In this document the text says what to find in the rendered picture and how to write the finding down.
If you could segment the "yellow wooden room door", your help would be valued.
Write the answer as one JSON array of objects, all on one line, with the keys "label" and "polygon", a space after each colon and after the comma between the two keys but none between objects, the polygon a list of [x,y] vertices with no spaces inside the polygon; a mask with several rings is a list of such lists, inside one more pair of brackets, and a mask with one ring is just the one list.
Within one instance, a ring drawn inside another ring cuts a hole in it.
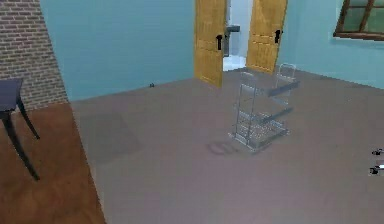
[{"label": "yellow wooden room door", "polygon": [[227,0],[195,0],[194,76],[216,87],[222,86],[223,50],[216,36],[225,33]]},{"label": "yellow wooden room door", "polygon": [[288,0],[253,0],[246,67],[273,74],[279,52],[275,31],[282,30]]}]

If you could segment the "brown framed window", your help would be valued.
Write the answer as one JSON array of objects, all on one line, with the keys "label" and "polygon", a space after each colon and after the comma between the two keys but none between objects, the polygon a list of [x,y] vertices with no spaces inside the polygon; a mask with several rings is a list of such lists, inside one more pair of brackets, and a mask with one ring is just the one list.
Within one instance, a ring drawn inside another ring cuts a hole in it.
[{"label": "brown framed window", "polygon": [[333,36],[384,42],[384,0],[343,0]]}]

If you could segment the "dark purple table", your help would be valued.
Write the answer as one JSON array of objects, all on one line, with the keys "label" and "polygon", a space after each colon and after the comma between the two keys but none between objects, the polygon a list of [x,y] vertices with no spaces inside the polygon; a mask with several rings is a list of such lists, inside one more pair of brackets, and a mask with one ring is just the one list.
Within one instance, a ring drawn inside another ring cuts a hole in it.
[{"label": "dark purple table", "polygon": [[24,103],[21,98],[21,88],[23,84],[22,78],[12,78],[12,79],[0,79],[0,120],[3,123],[5,131],[11,140],[16,153],[23,162],[24,166],[32,176],[35,181],[40,179],[38,173],[31,164],[28,156],[25,154],[25,151],[20,143],[20,140],[17,136],[13,121],[11,118],[12,113],[19,108],[22,117],[24,118],[26,124],[28,125],[30,131],[33,133],[36,139],[39,139],[40,136],[36,131],[34,125],[28,117]]}]

